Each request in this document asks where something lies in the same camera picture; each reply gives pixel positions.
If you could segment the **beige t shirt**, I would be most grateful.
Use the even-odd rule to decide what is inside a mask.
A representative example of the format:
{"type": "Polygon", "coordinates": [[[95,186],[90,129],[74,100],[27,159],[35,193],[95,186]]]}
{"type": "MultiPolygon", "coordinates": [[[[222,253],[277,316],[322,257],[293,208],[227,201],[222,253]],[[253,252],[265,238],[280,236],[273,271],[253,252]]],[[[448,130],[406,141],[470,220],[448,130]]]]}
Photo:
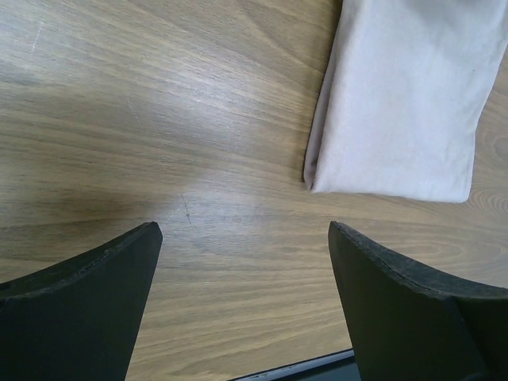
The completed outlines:
{"type": "Polygon", "coordinates": [[[345,1],[303,168],[314,193],[465,202],[504,1],[345,1]]]}

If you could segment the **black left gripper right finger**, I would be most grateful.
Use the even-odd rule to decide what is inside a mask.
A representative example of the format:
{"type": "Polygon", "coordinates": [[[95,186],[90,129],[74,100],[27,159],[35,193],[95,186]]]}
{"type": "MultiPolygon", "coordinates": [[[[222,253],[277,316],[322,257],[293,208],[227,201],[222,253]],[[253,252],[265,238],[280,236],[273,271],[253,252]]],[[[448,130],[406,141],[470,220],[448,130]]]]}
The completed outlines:
{"type": "Polygon", "coordinates": [[[363,380],[504,380],[507,291],[332,222],[333,274],[363,380]]]}

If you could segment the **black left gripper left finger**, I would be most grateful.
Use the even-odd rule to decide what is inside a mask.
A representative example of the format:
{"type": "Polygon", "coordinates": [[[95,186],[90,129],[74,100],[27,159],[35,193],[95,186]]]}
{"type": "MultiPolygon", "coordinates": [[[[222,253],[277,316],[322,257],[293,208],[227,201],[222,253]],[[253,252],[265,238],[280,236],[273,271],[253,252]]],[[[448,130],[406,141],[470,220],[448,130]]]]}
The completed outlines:
{"type": "Polygon", "coordinates": [[[1,285],[3,380],[123,380],[163,235],[148,222],[1,285]]]}

